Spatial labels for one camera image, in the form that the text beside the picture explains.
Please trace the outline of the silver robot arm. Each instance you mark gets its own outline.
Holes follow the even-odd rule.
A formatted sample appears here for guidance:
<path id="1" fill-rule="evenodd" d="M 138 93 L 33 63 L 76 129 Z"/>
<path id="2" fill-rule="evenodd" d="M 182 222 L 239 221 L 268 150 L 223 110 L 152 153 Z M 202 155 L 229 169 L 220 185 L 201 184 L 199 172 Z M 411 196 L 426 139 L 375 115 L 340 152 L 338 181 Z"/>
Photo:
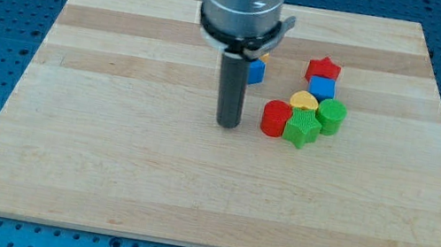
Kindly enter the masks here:
<path id="1" fill-rule="evenodd" d="M 250 64 L 267 54 L 296 25 L 281 19 L 285 0 L 198 0 L 201 33 L 221 54 L 216 122 L 241 122 Z"/>

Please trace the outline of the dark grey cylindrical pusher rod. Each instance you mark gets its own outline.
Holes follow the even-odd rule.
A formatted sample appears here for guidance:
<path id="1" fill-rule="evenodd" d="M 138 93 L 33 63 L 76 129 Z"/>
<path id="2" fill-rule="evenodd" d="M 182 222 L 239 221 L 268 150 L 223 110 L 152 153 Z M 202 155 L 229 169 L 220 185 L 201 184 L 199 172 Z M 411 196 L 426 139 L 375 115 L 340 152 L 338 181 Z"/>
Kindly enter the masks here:
<path id="1" fill-rule="evenodd" d="M 234 128 L 241 121 L 250 64 L 232 53 L 222 54 L 216 115 L 221 127 Z"/>

